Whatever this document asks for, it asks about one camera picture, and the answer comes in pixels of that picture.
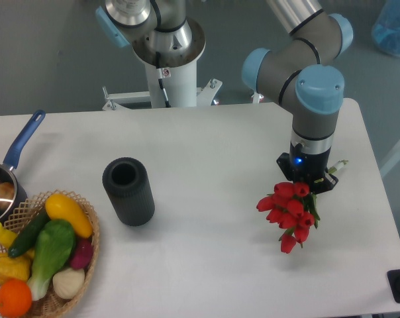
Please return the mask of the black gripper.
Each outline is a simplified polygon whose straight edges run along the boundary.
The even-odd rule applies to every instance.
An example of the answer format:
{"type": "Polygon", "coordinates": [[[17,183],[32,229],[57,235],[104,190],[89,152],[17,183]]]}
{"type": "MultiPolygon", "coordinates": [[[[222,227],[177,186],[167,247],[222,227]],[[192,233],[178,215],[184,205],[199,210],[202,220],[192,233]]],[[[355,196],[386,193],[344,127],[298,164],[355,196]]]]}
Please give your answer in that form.
{"type": "Polygon", "coordinates": [[[288,181],[304,182],[314,194],[334,189],[338,178],[327,171],[331,143],[328,140],[292,140],[289,153],[276,160],[288,181]]]}

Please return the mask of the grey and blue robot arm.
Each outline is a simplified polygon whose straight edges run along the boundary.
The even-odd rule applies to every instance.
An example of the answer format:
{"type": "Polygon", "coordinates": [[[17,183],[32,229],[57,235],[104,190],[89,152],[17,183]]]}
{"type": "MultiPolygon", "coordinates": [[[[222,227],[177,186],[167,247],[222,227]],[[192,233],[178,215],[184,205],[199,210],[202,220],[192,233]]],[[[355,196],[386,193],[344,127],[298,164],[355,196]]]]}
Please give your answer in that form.
{"type": "MultiPolygon", "coordinates": [[[[253,50],[242,65],[242,81],[292,114],[290,149],[277,159],[284,176],[323,193],[338,181],[327,163],[344,95],[344,78],[330,63],[351,44],[352,26],[325,13],[318,1],[269,6],[291,43],[279,52],[253,50]]],[[[184,1],[104,1],[95,16],[116,46],[131,46],[144,64],[154,108],[200,104],[197,60],[205,35],[187,16],[184,1]]]]}

